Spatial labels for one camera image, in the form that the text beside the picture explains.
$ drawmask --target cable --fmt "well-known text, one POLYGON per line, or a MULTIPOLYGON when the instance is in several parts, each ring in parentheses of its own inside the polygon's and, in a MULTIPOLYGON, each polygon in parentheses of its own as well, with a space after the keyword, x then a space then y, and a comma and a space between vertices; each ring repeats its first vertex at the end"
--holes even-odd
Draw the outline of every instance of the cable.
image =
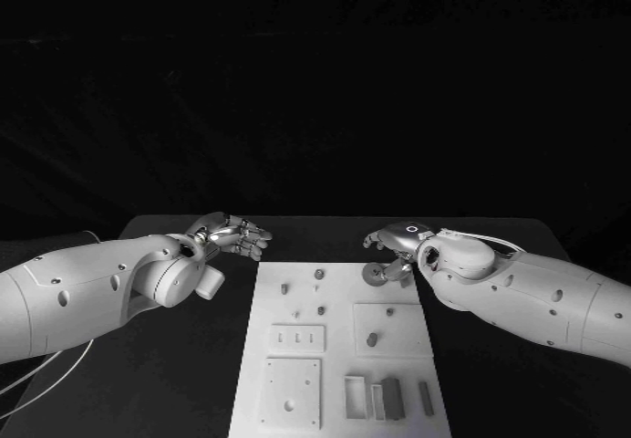
POLYGON ((452 231, 452 230, 448 230, 447 228, 444 228, 441 230, 439 234, 444 234, 444 235, 465 235, 468 237, 475 237, 478 239, 490 240, 490 242, 496 242, 496 243, 498 243, 501 245, 506 245, 506 246, 509 246, 509 248, 513 248, 516 251, 520 251, 522 253, 526 253, 524 249, 522 249, 517 245, 511 244, 506 240, 498 239, 497 237, 488 237, 487 235, 473 235, 470 233, 461 233, 460 231, 452 231))
POLYGON ((6 413, 1 417, 0 417, 0 420, 3 420, 3 418, 7 418, 13 413, 16 413, 22 408, 25 408, 32 402, 35 402, 36 401, 36 399, 39 399, 45 394, 46 394, 46 392, 61 383, 61 381, 66 378, 66 376, 69 375, 69 373, 72 372, 72 370, 75 369, 75 367, 79 365, 79 362, 82 361, 82 357, 85 356, 85 353, 88 352, 88 350, 89 350, 89 348, 92 347, 92 343, 95 342, 95 340, 92 339, 91 341, 89 341, 89 344, 88 344, 88 347, 85 347, 85 351, 82 352, 82 356, 79 357, 79 360, 75 362, 75 364, 72 365, 72 368, 66 371, 66 374, 62 376, 62 378, 55 382, 55 384, 50 386, 50 388, 45 391, 45 392, 42 392, 40 394, 39 394, 39 396, 32 400, 32 401, 29 401, 27 403, 25 403, 19 408, 16 408, 12 412, 9 412, 9 413, 6 413))
POLYGON ((7 391, 10 391, 50 362, 52 360, 62 354, 62 351, 58 351, 55 355, 14 382, 12 383, 1 391, 0 395, 3 395, 7 391))

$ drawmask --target robotic hand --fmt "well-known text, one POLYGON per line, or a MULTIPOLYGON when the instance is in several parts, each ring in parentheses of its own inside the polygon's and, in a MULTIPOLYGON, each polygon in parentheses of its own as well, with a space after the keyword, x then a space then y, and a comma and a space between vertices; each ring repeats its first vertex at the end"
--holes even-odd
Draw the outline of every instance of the robotic hand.
POLYGON ((176 306, 193 290, 212 299, 220 252, 261 260, 272 235, 222 212, 179 235, 76 246, 0 273, 0 364, 82 345, 146 310, 176 306))
POLYGON ((413 262, 441 302, 471 311, 529 341, 631 367, 631 287, 586 268, 527 253, 501 239, 422 224, 370 233, 365 248, 393 250, 398 260, 365 266, 366 282, 405 280, 413 262), (500 253, 481 240, 511 248, 500 253))

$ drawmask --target robotic arm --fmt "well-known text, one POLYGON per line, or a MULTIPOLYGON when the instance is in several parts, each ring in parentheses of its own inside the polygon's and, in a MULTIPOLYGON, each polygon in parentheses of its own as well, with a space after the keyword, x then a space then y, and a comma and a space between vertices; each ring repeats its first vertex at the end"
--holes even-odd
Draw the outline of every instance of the robotic arm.
POLYGON ((377 287, 405 281, 416 262, 437 298, 537 344, 631 367, 631 287, 589 269, 527 253, 509 242, 422 224, 398 223, 372 233, 365 247, 388 247, 398 260, 365 266, 377 287), (478 238, 513 248, 493 250, 478 238))
POLYGON ((0 273, 0 364, 82 345, 193 290, 212 299, 220 252, 261 260, 272 235, 213 213, 183 234, 112 240, 43 254, 0 273))

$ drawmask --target black table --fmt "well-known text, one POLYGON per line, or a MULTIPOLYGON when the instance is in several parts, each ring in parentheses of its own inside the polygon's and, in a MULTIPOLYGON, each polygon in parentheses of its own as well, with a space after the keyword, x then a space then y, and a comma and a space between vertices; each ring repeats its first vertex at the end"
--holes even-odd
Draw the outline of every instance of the black table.
MULTIPOLYGON (((183 232, 197 217, 140 216, 121 238, 183 232)), ((390 262, 393 253, 365 249, 362 242, 401 220, 493 235, 568 259, 533 219, 242 217, 274 233, 264 261, 390 262)), ((212 265, 226 275, 216 297, 205 301, 193 294, 98 338, 63 383, 13 415, 1 438, 228 436, 256 263, 223 254, 212 265)), ((447 308, 418 271, 415 279, 452 436, 627 436, 628 368, 519 339, 447 308)), ((84 347, 37 374, 22 402, 63 375, 84 347)))

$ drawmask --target black background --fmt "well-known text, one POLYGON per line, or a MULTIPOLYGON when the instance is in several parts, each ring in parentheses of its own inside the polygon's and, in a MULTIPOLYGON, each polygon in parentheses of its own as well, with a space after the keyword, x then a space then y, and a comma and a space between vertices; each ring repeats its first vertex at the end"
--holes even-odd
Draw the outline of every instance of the black background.
POLYGON ((3 27, 1 239, 216 210, 532 217, 631 283, 622 3, 213 8, 3 27))

